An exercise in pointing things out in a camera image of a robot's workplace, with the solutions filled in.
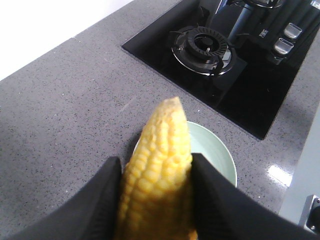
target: gas burner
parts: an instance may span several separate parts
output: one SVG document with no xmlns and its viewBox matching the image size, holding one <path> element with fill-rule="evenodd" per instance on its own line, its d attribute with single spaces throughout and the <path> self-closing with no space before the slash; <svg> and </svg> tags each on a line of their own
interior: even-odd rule
<svg viewBox="0 0 320 240">
<path fill-rule="evenodd" d="M 267 9 L 274 9 L 280 7 L 284 0 L 243 0 L 246 4 L 253 7 L 262 7 Z"/>
<path fill-rule="evenodd" d="M 226 38 L 209 27 L 184 27 L 172 31 L 171 50 L 187 69 L 202 75 L 222 75 L 234 64 L 236 51 Z"/>
</svg>

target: quartz countertop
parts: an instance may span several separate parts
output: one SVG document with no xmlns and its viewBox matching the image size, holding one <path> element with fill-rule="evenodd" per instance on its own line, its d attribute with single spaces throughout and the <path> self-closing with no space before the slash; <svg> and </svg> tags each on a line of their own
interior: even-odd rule
<svg viewBox="0 0 320 240">
<path fill-rule="evenodd" d="M 121 45 L 177 0 L 134 0 L 0 82 L 0 239 L 70 199 L 110 156 L 124 164 L 154 107 L 179 96 L 187 119 L 215 133 L 238 188 L 278 212 L 320 102 L 317 35 L 265 140 L 258 140 Z"/>
</svg>

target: corn cob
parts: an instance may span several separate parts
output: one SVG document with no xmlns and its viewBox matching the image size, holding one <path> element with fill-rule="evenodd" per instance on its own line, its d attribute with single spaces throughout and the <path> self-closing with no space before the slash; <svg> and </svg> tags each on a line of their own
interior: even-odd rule
<svg viewBox="0 0 320 240">
<path fill-rule="evenodd" d="M 154 110 L 121 179 L 114 240 L 195 240 L 191 145 L 178 97 Z"/>
</svg>

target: white wall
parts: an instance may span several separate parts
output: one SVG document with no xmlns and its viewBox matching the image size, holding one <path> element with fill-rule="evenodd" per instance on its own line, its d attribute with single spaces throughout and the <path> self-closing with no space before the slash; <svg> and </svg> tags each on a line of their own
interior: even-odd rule
<svg viewBox="0 0 320 240">
<path fill-rule="evenodd" d="M 0 1 L 0 81 L 131 1 Z"/>
</svg>

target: yellow corn kernel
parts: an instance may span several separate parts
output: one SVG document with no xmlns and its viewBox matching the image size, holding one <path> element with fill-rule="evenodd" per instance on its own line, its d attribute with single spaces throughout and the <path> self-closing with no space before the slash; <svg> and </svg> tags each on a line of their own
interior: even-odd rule
<svg viewBox="0 0 320 240">
<path fill-rule="evenodd" d="M 114 240 L 195 240 L 191 146 L 178 97 L 144 126 L 121 179 Z"/>
</svg>

